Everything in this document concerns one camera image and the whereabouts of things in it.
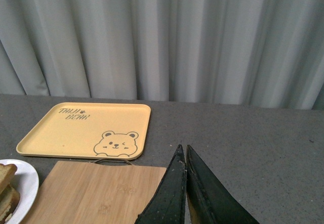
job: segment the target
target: white curtain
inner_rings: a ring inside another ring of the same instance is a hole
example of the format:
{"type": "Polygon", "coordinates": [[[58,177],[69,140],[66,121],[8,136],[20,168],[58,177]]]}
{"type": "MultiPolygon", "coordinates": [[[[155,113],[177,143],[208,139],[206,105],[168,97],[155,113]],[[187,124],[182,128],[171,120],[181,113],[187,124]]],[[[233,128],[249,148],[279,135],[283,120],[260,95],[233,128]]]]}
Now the white curtain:
{"type": "Polygon", "coordinates": [[[324,0],[0,0],[0,93],[324,109],[324,0]]]}

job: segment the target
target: bamboo cutting board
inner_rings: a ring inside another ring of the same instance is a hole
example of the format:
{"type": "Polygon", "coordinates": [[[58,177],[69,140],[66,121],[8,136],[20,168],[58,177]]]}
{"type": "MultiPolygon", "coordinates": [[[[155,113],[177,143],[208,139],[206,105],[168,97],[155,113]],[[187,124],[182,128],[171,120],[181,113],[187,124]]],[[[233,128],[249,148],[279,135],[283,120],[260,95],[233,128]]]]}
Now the bamboo cutting board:
{"type": "Polygon", "coordinates": [[[58,161],[22,223],[133,224],[166,168],[58,161]]]}

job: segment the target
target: rectangular tray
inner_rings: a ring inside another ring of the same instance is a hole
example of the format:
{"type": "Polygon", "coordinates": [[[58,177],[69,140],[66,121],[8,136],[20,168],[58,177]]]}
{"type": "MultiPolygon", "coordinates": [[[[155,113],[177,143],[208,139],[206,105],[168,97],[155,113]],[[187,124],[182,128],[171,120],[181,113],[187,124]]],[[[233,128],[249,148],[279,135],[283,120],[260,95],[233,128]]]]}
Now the rectangular tray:
{"type": "Polygon", "coordinates": [[[150,112],[143,104],[60,103],[16,150],[25,156],[132,160],[143,152],[150,112]]]}

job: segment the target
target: gray countertop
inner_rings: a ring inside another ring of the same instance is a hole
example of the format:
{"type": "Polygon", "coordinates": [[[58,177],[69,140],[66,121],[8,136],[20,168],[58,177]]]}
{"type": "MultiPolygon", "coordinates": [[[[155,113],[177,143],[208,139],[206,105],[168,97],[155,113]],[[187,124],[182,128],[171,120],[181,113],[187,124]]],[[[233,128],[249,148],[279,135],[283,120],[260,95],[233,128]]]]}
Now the gray countertop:
{"type": "Polygon", "coordinates": [[[146,104],[151,118],[135,165],[167,167],[177,145],[190,144],[260,223],[324,223],[324,111],[0,95],[0,159],[29,162],[40,184],[61,159],[24,157],[16,146],[61,102],[146,104]]]}

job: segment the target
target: sandwich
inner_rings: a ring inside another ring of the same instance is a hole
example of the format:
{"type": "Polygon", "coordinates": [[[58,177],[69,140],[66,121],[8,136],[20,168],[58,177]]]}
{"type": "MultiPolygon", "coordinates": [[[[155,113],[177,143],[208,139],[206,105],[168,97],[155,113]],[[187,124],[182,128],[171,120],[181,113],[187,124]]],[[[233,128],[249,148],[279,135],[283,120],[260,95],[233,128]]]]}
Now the sandwich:
{"type": "Polygon", "coordinates": [[[15,164],[0,164],[0,224],[11,218],[20,201],[19,192],[10,184],[16,171],[15,164]]]}

